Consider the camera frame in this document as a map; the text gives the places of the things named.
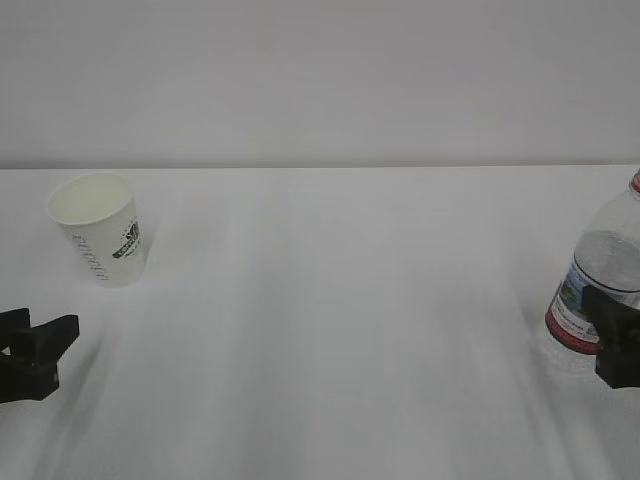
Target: white tabletop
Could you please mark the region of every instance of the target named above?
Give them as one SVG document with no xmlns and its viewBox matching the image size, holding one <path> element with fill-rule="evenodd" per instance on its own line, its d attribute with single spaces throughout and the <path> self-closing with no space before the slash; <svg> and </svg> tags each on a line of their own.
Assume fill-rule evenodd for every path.
<svg viewBox="0 0 640 480">
<path fill-rule="evenodd" d="M 44 212 L 79 172 L 0 172 L 1 309 L 81 330 L 56 393 L 0 405 L 0 478 L 635 480 L 640 391 L 542 320 L 633 171 L 127 171 L 119 290 Z"/>
</svg>

